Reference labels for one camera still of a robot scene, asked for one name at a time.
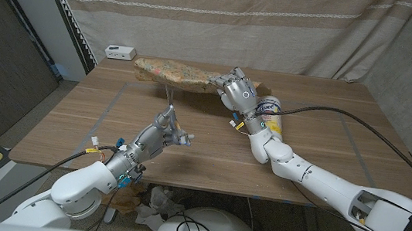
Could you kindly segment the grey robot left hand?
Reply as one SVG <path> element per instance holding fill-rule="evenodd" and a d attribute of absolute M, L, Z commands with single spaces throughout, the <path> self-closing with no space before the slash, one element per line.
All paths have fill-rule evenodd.
<path fill-rule="evenodd" d="M 124 188 L 131 181 L 136 182 L 142 176 L 145 167 L 143 162 L 149 161 L 162 153 L 169 145 L 190 146 L 193 134 L 181 129 L 172 104 L 162 113 L 156 114 L 155 119 L 135 138 L 111 158 L 106 166 L 117 181 L 118 188 Z"/>

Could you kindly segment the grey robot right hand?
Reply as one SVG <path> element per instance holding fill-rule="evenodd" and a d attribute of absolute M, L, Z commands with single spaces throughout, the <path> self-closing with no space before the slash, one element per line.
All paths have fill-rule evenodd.
<path fill-rule="evenodd" d="M 256 87 L 239 67 L 235 67 L 228 74 L 210 77 L 209 80 L 217 86 L 216 90 L 226 108 L 243 117 L 249 134 L 254 135 L 265 129 L 262 117 L 255 112 Z"/>

